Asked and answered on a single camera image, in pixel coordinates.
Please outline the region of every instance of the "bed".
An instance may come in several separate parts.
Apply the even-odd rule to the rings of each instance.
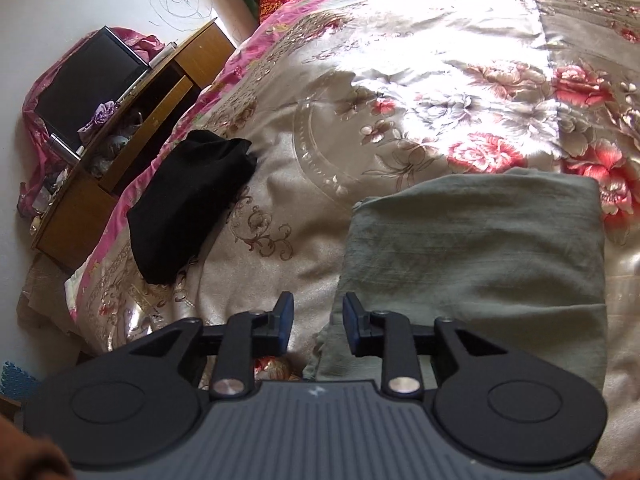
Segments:
[[[110,351],[182,317],[269,309],[290,290],[300,369],[357,202],[451,173],[590,176],[607,235],[609,425],[595,461],[640,466],[639,48],[640,0],[295,0],[239,47],[123,193],[66,283],[72,317]],[[126,212],[194,129],[249,139],[257,171],[175,283],[151,285]]]

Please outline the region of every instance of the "white wall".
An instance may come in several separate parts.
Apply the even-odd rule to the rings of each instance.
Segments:
[[[195,7],[199,15],[189,17]],[[18,184],[34,167],[20,120],[31,84],[91,30],[119,25],[179,42],[207,20],[211,7],[235,43],[254,30],[242,0],[0,0],[0,364],[11,360],[42,376],[76,350],[55,333],[30,335],[16,325],[15,305],[33,259],[27,222],[15,212]]]

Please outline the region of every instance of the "television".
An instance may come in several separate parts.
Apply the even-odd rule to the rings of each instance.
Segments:
[[[145,61],[103,27],[63,63],[35,111],[49,133],[75,151],[81,144],[78,130],[98,105],[117,101],[147,70]]]

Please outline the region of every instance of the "black garment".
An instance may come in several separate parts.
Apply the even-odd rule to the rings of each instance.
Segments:
[[[171,283],[254,174],[251,142],[193,130],[169,153],[127,213],[131,250],[147,283]]]

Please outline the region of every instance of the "wooden cabinet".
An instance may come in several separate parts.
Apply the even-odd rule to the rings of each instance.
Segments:
[[[87,259],[100,240],[119,195],[156,157],[178,118],[212,83],[234,51],[211,22],[148,74],[95,135],[41,218],[32,247],[69,269]],[[103,140],[132,109],[143,123],[100,179],[88,171]]]

